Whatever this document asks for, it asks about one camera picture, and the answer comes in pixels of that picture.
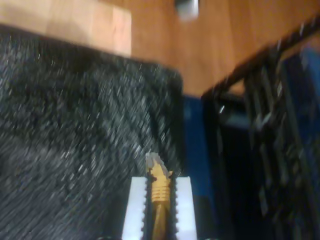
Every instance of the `black fuzzy mat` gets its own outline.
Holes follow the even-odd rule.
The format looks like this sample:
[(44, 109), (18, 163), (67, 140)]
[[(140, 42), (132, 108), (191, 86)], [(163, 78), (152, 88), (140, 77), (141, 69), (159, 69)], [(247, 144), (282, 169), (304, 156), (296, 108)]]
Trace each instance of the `black fuzzy mat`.
[(145, 154), (181, 174), (183, 140), (176, 72), (0, 27), (1, 240), (120, 237)]

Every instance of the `black metal frame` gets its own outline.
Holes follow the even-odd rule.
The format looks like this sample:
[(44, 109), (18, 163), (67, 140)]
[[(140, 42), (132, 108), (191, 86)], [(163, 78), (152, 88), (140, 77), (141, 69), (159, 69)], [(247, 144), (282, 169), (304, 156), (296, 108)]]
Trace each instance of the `black metal frame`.
[[(283, 52), (319, 30), (320, 15), (316, 15), (310, 21), (302, 23), (292, 34), (264, 48), (247, 62), (236, 67), (231, 75), (209, 89), (202, 96), (209, 155), (212, 161), (218, 159), (218, 166), (213, 162), (211, 164), (212, 169), (215, 169), (214, 178), (219, 178), (220, 180), (219, 185), (215, 186), (215, 191), (217, 192), (218, 189), (217, 195), (219, 195), (222, 202), (219, 207), (220, 217), (224, 226), (229, 229), (228, 234), (224, 234), (224, 239), (234, 239), (235, 233), (233, 232), (234, 226), (230, 215), (229, 194), (227, 191), (228, 181), (224, 166), (225, 149), (221, 143), (221, 127), (226, 123), (226, 117), (223, 116), (225, 114), (222, 114), (222, 112), (225, 112), (226, 109), (232, 109), (231, 112), (233, 113), (243, 112), (243, 106), (245, 106), (249, 118), (248, 132), (251, 151), (258, 154), (261, 159), (260, 165), (262, 166), (255, 166), (256, 171), (263, 169), (264, 177), (260, 179), (261, 182), (259, 184), (268, 189), (266, 191), (263, 190), (263, 192), (265, 191), (270, 199), (276, 197), (275, 195), (283, 195), (285, 196), (283, 200), (285, 200), (290, 195), (297, 199), (296, 202), (292, 203), (293, 205), (300, 204), (301, 201), (307, 201), (309, 208), (304, 214), (311, 215), (313, 238), (320, 239), (320, 216), (316, 210), (316, 200), (302, 141), (298, 133), (291, 95), (287, 90), (287, 83), (282, 77), (283, 72), (277, 72), (277, 66)], [(230, 87), (241, 80), (244, 80), (244, 96), (236, 96), (229, 93)], [(284, 156), (284, 148), (279, 143), (284, 138), (284, 135), (291, 135), (294, 139), (289, 145), (295, 149), (295, 156), (292, 158), (294, 159), (292, 162), (299, 163), (301, 176), (304, 180), (303, 190), (297, 190), (295, 186), (288, 183), (288, 178), (292, 176), (282, 170), (281, 165), (291, 164), (284, 163), (287, 156)], [(268, 159), (267, 154), (264, 153), (266, 152), (264, 150), (265, 146), (271, 146), (272, 149), (267, 151), (272, 152), (273, 157), (268, 155)], [(270, 173), (270, 171), (274, 170), (274, 165), (276, 165), (276, 170), (279, 172), (279, 176), (276, 176), (277, 179), (273, 179), (275, 177), (271, 176)], [(306, 192), (306, 199), (299, 198), (304, 191)], [(269, 205), (269, 211), (264, 217), (275, 219), (276, 216), (279, 219), (287, 219), (291, 208), (288, 207), (288, 210), (282, 210), (281, 214), (283, 215), (281, 215), (277, 204), (278, 202), (274, 206), (272, 204), (271, 206)]]

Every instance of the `black plastic part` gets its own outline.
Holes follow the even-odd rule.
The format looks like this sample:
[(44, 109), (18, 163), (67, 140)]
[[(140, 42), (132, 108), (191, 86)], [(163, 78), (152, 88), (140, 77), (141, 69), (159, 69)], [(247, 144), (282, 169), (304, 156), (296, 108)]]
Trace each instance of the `black plastic part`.
[[(220, 216), (223, 213), (226, 214), (224, 218), (221, 218), (223, 225), (228, 229), (234, 229), (234, 236), (231, 239), (241, 239), (243, 234), (246, 234), (245, 231), (241, 232), (244, 228), (239, 228), (241, 225), (235, 220), (235, 216), (244, 214), (244, 212), (240, 213), (241, 207), (234, 208), (236, 204), (239, 204), (237, 200), (234, 200), (239, 198), (238, 201), (241, 201), (241, 197), (233, 196), (237, 184), (248, 177), (246, 174), (254, 176), (252, 181), (255, 182), (255, 187), (253, 185), (251, 199), (259, 197), (258, 205), (261, 208), (259, 210), (261, 216), (257, 214), (255, 218), (257, 218), (256, 222), (261, 221), (261, 227), (264, 229), (260, 232), (265, 233), (264, 236), (259, 237), (260, 239), (266, 236), (268, 236), (266, 239), (282, 239), (281, 236), (284, 239), (293, 239), (294, 236), (302, 239), (320, 238), (315, 192), (295, 122), (296, 115), (292, 99), (286, 84), (286, 77), (283, 74), (278, 76), (276, 72), (282, 52), (315, 33), (319, 28), (320, 16), (317, 15), (309, 22), (302, 24), (290, 36), (265, 48), (237, 67), (233, 74), (216, 87), (211, 88), (202, 97), (212, 166), (217, 161), (225, 166), (224, 168), (214, 166), (212, 169), (220, 169), (220, 172), (212, 176), (214, 176), (213, 182), (224, 180), (220, 183), (222, 187), (216, 186), (215, 192), (216, 195), (223, 196), (227, 204), (225, 207), (219, 205), (216, 207), (220, 210)], [(244, 105), (249, 119), (250, 144), (247, 147), (245, 146), (245, 135), (239, 135), (238, 130), (231, 130), (232, 126), (224, 124), (224, 118), (220, 116), (224, 95), (230, 94), (226, 91), (241, 80), (244, 80)], [(229, 108), (232, 108), (233, 105), (236, 107), (239, 103), (235, 100), (236, 98), (229, 97), (228, 99), (230, 100)], [(240, 145), (251, 151), (248, 159), (253, 160), (251, 165), (247, 165), (246, 170), (242, 168), (248, 164), (248, 159), (243, 158), (242, 161), (238, 159), (244, 149), (235, 150), (234, 145)], [(234, 156), (233, 161), (237, 161), (234, 163), (230, 161), (232, 151), (238, 153), (238, 156)], [(299, 170), (293, 174), (293, 168)], [(233, 178), (237, 177), (243, 179), (238, 183), (234, 182)], [(244, 182), (242, 185), (243, 188), (248, 186)], [(225, 188), (229, 193), (222, 194), (221, 189)]]

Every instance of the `black rack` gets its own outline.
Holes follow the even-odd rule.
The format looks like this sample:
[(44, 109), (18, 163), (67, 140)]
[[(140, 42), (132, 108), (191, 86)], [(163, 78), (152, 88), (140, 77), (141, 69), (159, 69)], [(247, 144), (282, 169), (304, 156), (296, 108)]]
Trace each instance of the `black rack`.
[[(288, 83), (284, 73), (277, 68), (285, 51), (319, 30), (320, 15), (316, 15), (292, 34), (236, 67), (230, 76), (202, 96), (213, 182), (219, 179), (214, 187), (219, 198), (216, 201), (220, 203), (218, 214), (224, 229), (221, 232), (223, 239), (242, 239), (244, 234), (248, 237), (248, 231), (237, 223), (237, 213), (233, 213), (232, 195), (236, 190), (230, 189), (237, 188), (232, 178), (249, 175), (254, 176), (238, 182), (248, 185), (254, 181), (252, 203), (257, 200), (259, 209), (252, 210), (251, 215), (260, 214), (257, 221), (262, 223), (264, 230), (269, 229), (275, 239), (288, 239), (283, 233), (288, 231), (291, 236), (299, 231), (302, 239), (320, 239), (320, 209), (310, 166), (298, 132)], [(242, 80), (243, 96), (228, 92), (232, 85)], [(230, 146), (236, 138), (245, 142), (247, 135), (248, 150)], [(242, 157), (243, 164), (230, 159), (230, 151), (238, 151), (235, 158)], [(239, 167), (241, 164), (246, 165), (245, 170)], [(238, 173), (237, 169), (232, 170), (233, 165), (238, 166)], [(294, 222), (297, 218), (302, 219), (303, 227)]]

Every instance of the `wooden floor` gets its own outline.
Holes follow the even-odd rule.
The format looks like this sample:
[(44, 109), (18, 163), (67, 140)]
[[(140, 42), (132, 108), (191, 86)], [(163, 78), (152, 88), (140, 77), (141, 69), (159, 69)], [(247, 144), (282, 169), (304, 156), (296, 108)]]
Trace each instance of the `wooden floor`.
[(198, 19), (184, 23), (174, 0), (0, 0), (0, 22), (170, 66), (200, 96), (320, 9), (318, 0), (199, 1)]
[(320, 9), (318, 0), (199, 0), (199, 18), (182, 23), (173, 0), (103, 1), (131, 11), (132, 56), (178, 69), (197, 96)]

